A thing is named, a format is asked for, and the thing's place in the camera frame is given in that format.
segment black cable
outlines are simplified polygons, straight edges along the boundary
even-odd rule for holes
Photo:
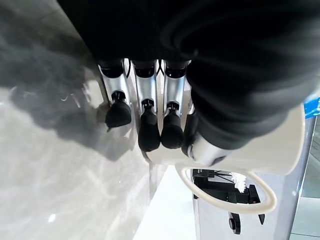
[[[131,70],[131,60],[128,58],[128,61],[129,61],[129,68],[128,68],[128,72],[127,72],[127,74],[126,74],[126,78],[129,77],[129,75],[130,75],[130,70]]]
[[[165,73],[164,73],[164,70],[161,67],[162,60],[158,59],[158,63],[159,63],[159,67],[158,67],[158,71],[156,71],[156,75],[158,76],[158,73],[161,71],[162,75],[164,76]]]

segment silver metal frame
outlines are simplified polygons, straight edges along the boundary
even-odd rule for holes
[[[179,104],[177,115],[181,117],[182,108],[183,108],[185,81],[186,81],[185,75],[179,78],[172,78],[164,74],[164,94],[163,94],[163,116],[164,117],[169,113],[169,111],[167,111],[167,104],[169,102],[174,102]]]
[[[109,99],[110,104],[112,105],[114,103],[111,95],[116,92],[120,91],[123,92],[125,95],[125,103],[131,106],[131,98],[129,94],[129,87],[128,87],[128,80],[127,76],[123,72],[120,76],[115,78],[110,78],[104,75],[104,73],[101,70],[101,66],[98,65],[99,71],[102,75],[103,83],[106,89],[106,93]]]
[[[150,99],[154,102],[153,111],[155,114],[158,112],[158,100],[157,100],[157,76],[156,69],[154,69],[154,74],[151,77],[140,77],[137,76],[136,71],[135,75],[135,84],[136,84],[136,93],[139,105],[139,114],[140,116],[144,113],[144,107],[142,101]]]

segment white marble surface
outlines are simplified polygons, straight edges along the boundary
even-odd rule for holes
[[[301,197],[296,209],[292,233],[320,238],[319,221],[320,199]]]
[[[134,121],[97,123],[97,68],[54,0],[0,2],[0,63],[0,239],[132,239],[161,173]]]

